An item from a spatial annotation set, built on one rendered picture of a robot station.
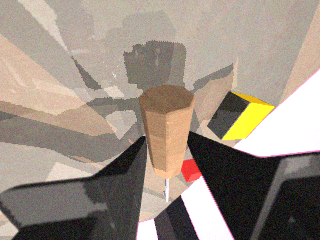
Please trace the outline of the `small red block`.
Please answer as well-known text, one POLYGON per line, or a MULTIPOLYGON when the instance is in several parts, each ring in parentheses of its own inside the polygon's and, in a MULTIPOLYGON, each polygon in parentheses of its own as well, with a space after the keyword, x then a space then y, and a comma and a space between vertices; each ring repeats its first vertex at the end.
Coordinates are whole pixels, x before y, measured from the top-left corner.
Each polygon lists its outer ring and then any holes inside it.
POLYGON ((194 159, 184 160, 181 168, 181 172, 186 180, 190 182, 201 177, 201 173, 194 161, 194 159))

